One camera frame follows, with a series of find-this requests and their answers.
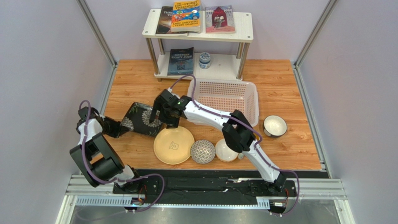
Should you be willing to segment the yellow round bear plate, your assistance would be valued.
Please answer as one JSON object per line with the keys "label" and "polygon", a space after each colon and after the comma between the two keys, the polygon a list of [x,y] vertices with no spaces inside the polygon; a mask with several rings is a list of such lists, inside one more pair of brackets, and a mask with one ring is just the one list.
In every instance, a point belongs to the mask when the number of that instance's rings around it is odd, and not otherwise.
{"label": "yellow round bear plate", "polygon": [[194,142],[192,133],[182,126],[165,128],[155,137],[153,149],[155,156],[161,162],[177,165],[190,158]]}

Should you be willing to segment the black square floral plate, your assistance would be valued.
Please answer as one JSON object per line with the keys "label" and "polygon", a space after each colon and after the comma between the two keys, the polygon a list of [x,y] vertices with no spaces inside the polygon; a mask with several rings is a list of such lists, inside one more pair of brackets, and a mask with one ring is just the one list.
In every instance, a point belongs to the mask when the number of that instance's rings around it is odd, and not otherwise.
{"label": "black square floral plate", "polygon": [[156,112],[155,119],[151,122],[152,106],[134,102],[121,121],[120,136],[127,132],[136,132],[148,136],[157,136],[163,123],[158,119],[159,112]]}

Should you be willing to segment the white perforated plastic basket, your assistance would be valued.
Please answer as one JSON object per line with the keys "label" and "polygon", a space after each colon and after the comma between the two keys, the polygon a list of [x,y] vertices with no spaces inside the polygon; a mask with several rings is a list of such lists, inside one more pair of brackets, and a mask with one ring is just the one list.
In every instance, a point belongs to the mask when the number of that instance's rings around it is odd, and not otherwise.
{"label": "white perforated plastic basket", "polygon": [[190,82],[187,96],[192,94],[200,104],[225,112],[239,110],[252,127],[258,124],[258,92],[252,82],[199,78]]}

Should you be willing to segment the white small bowl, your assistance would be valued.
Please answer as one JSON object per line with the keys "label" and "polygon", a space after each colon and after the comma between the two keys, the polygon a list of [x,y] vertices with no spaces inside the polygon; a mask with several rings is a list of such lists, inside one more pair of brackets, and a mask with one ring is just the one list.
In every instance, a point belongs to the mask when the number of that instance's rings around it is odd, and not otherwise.
{"label": "white small bowl", "polygon": [[221,139],[215,145],[216,156],[222,162],[232,162],[238,157],[238,153],[230,149],[225,139]]}

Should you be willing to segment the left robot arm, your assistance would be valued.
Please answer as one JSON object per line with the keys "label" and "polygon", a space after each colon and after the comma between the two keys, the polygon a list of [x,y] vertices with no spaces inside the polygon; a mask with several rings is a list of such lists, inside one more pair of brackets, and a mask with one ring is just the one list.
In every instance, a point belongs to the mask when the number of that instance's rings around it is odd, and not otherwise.
{"label": "left robot arm", "polygon": [[76,130],[80,140],[70,150],[70,156],[88,183],[96,188],[107,183],[118,187],[128,186],[128,181],[139,177],[130,165],[125,165],[105,136],[118,138],[129,128],[120,121],[100,115],[95,108],[87,106],[78,110],[80,120]]}

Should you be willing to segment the black rimmed white bowl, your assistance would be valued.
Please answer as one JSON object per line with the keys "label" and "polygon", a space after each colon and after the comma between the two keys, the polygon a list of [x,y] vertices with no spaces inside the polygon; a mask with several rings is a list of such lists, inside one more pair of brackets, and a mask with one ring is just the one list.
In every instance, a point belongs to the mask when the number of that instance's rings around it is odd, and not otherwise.
{"label": "black rimmed white bowl", "polygon": [[287,132],[287,123],[277,115],[270,115],[263,121],[263,132],[269,137],[281,137]]}

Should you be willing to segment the grey patterned small bowl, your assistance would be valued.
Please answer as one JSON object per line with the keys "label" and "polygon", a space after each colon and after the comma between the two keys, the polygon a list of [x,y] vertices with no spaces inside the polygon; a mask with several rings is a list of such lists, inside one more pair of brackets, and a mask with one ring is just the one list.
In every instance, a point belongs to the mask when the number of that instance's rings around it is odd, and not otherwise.
{"label": "grey patterned small bowl", "polygon": [[191,158],[198,164],[208,164],[216,156],[213,143],[208,140],[198,140],[194,142],[190,149]]}

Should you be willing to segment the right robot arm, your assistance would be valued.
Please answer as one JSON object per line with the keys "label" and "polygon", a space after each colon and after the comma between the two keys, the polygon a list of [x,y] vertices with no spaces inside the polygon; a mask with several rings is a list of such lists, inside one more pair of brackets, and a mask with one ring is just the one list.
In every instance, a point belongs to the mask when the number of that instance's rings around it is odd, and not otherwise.
{"label": "right robot arm", "polygon": [[180,118],[189,122],[199,121],[220,130],[226,145],[247,157],[274,191],[284,190],[286,176],[262,150],[261,135],[254,130],[241,111],[216,110],[198,103],[192,97],[178,98],[169,90],[163,90],[154,100],[150,122],[159,119],[167,126],[176,128]]}

